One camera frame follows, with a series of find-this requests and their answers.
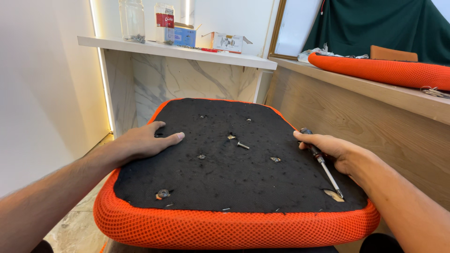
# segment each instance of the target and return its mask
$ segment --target jar label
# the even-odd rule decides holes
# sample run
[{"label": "jar label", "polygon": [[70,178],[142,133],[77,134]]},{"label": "jar label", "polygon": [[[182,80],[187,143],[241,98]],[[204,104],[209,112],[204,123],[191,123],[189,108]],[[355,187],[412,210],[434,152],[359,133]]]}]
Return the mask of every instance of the jar label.
[{"label": "jar label", "polygon": [[156,13],[156,26],[174,28],[174,16],[170,14]]}]

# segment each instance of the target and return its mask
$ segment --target red screwdriver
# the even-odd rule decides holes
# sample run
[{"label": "red screwdriver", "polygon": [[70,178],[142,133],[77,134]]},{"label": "red screwdriver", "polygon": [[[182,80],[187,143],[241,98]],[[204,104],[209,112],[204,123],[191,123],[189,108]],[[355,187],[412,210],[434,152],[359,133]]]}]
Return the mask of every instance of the red screwdriver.
[{"label": "red screwdriver", "polygon": [[[302,134],[312,135],[311,130],[304,127],[300,129],[300,132]],[[311,154],[314,156],[314,158],[317,159],[317,161],[322,165],[322,167],[325,170],[325,173],[327,173],[328,178],[330,179],[331,183],[333,184],[334,188],[336,189],[336,193],[339,195],[339,197],[344,198],[344,195],[342,195],[341,190],[339,189],[339,186],[336,184],[336,181],[334,180],[333,176],[331,175],[330,171],[328,170],[327,166],[325,165],[325,160],[323,158],[323,153],[313,144],[307,144],[305,145],[308,147],[308,150],[311,152]]]}]

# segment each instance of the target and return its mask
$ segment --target blue box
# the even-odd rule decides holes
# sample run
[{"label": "blue box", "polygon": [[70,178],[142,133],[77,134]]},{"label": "blue box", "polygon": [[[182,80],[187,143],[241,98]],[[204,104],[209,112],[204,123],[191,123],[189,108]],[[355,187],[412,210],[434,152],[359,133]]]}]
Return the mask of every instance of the blue box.
[{"label": "blue box", "polygon": [[195,36],[197,30],[179,27],[175,25],[175,42],[174,45],[186,45],[195,47]]}]

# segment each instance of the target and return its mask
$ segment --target white shelf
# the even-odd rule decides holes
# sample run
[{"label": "white shelf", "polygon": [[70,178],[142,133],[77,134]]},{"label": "white shelf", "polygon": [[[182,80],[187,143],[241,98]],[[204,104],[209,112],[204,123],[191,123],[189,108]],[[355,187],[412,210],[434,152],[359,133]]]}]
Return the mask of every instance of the white shelf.
[{"label": "white shelf", "polygon": [[105,49],[128,51],[143,54],[162,55],[197,61],[224,63],[254,68],[266,68],[275,70],[277,63],[248,54],[212,53],[201,50],[183,48],[174,45],[162,45],[156,42],[146,41],[145,44],[127,42],[116,37],[83,37],[78,36],[78,44]]}]

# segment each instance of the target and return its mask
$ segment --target bolt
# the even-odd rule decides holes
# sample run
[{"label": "bolt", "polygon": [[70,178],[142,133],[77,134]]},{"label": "bolt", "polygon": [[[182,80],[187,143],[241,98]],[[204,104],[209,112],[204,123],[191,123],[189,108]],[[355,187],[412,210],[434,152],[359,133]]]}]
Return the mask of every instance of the bolt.
[{"label": "bolt", "polygon": [[246,145],[244,145],[244,144],[241,144],[241,142],[238,142],[238,146],[241,146],[241,147],[243,147],[243,148],[245,148],[245,149],[250,149],[249,147],[247,147]]},{"label": "bolt", "polygon": [[167,196],[169,196],[169,191],[166,189],[162,189],[158,192],[158,197],[160,198],[165,198]]}]

